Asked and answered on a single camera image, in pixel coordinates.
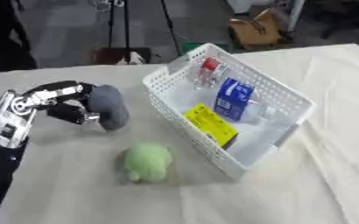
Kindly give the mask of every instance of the tripod leg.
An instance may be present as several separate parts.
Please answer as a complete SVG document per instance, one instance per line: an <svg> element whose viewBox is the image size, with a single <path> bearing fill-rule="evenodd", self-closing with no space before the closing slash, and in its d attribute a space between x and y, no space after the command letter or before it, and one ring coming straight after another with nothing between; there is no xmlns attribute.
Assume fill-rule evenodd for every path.
<svg viewBox="0 0 359 224"><path fill-rule="evenodd" d="M127 64L130 64L130 16L129 16L129 1L128 0L124 0L123 1L125 3L124 7L123 7L123 20L125 21L125 59Z"/></svg>
<svg viewBox="0 0 359 224"><path fill-rule="evenodd" d="M113 26L114 26L114 0L110 0L109 43L108 43L108 47L111 47L111 42L113 40Z"/></svg>

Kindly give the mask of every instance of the green object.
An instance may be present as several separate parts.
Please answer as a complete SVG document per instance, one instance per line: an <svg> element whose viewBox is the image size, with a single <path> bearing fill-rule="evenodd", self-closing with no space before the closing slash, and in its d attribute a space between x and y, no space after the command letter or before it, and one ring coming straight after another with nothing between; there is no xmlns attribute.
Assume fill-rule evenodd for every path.
<svg viewBox="0 0 359 224"><path fill-rule="evenodd" d="M159 182L165 179L172 154L167 147L157 143L138 143L125 155L125 168L132 182Z"/></svg>
<svg viewBox="0 0 359 224"><path fill-rule="evenodd" d="M188 53L192 51L193 49L202 46L204 43L196 43L196 42L187 42L182 46L182 52ZM221 49L225 50L226 52L229 51L229 45L227 44L215 44L216 46L219 46Z"/></svg>

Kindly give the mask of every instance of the red cap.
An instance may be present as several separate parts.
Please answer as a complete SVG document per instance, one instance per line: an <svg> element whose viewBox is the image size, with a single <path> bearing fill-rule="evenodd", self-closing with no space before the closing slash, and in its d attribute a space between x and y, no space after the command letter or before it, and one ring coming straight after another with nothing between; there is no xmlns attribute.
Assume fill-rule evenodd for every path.
<svg viewBox="0 0 359 224"><path fill-rule="evenodd" d="M202 64L202 67L214 71L220 64L221 62L219 62L217 59L207 58L204 61L204 64Z"/></svg>

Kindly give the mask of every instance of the white tablecloth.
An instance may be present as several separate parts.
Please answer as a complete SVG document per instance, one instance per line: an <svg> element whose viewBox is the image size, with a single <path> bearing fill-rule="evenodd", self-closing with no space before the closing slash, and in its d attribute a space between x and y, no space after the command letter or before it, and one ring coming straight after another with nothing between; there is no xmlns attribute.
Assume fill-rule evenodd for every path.
<svg viewBox="0 0 359 224"><path fill-rule="evenodd" d="M232 182L156 115L142 78L156 66L89 66L0 73L0 94L59 80L111 84L129 125L114 134L39 115L0 209L0 224L359 223L359 46L237 55L319 107L281 150ZM137 141L175 149L170 178L125 185L116 156Z"/></svg>

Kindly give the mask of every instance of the white plastic basket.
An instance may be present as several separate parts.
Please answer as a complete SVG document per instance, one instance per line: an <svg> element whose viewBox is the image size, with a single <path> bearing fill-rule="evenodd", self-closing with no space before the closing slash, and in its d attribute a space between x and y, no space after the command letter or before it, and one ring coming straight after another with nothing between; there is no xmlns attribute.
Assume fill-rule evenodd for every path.
<svg viewBox="0 0 359 224"><path fill-rule="evenodd" d="M193 98L187 95L190 90L186 88L192 85L187 78L190 71L192 71L192 67L194 67L191 65L194 65L194 63L201 64L207 57L217 58L231 68L242 71L243 77L241 77L241 81L254 86L264 101L288 116L292 121L290 128L276 142L268 146L258 147L256 156L253 155L253 158L247 164L238 162L182 115L190 107L180 108L179 105L183 104L179 101L187 101ZM301 94L258 72L253 67L243 64L229 53L212 44L202 45L146 76L144 85L147 87L153 107L185 139L192 141L201 154L205 155L212 163L234 179L239 179L244 172L249 170L265 154L276 151L286 138L312 114L315 108L315 104ZM179 99L178 95L183 95L184 99Z"/></svg>

